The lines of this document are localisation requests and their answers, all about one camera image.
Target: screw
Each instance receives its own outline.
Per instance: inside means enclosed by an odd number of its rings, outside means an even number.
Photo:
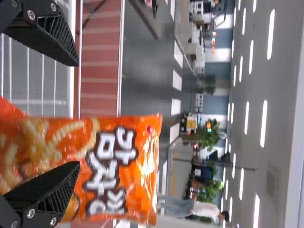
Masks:
[[[51,220],[51,226],[53,227],[57,222],[57,219],[55,217],[52,218]]]
[[[14,221],[14,222],[11,224],[10,228],[16,228],[17,226],[18,226],[18,221]]]
[[[56,7],[56,5],[55,5],[54,3],[51,3],[51,9],[52,9],[54,12],[56,12],[57,7]]]
[[[31,209],[28,211],[28,219],[31,219],[35,215],[35,209]]]
[[[31,11],[31,10],[28,10],[28,17],[29,17],[31,20],[35,20],[35,18],[36,18],[34,12]]]
[[[16,0],[11,0],[11,4],[13,5],[13,7],[17,8],[18,7],[18,3]]]

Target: white shirt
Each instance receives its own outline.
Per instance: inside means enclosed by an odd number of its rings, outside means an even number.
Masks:
[[[217,220],[220,211],[213,203],[194,202],[193,214],[196,216],[204,216]]]

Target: wall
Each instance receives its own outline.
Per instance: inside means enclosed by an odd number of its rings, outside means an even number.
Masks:
[[[202,122],[208,118],[216,118],[221,122],[220,131],[223,132],[227,132],[234,7],[235,0],[228,0],[226,20],[215,30],[215,54],[211,53],[210,48],[206,48],[205,74],[215,74],[216,91],[213,96],[204,95]],[[223,18],[217,18],[216,22],[221,23]],[[225,152],[225,140],[220,139],[216,149],[221,157]]]

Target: potted plant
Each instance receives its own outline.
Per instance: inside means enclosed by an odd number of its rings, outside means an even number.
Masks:
[[[182,138],[184,141],[196,141],[200,149],[207,148],[210,152],[220,139],[219,124],[216,119],[208,119],[205,126],[197,129],[196,134],[184,135]]]

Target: orange snack bag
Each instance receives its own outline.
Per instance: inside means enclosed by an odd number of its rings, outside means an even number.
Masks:
[[[63,221],[118,218],[155,226],[160,115],[26,117],[3,98],[0,108],[0,194],[80,161]]]

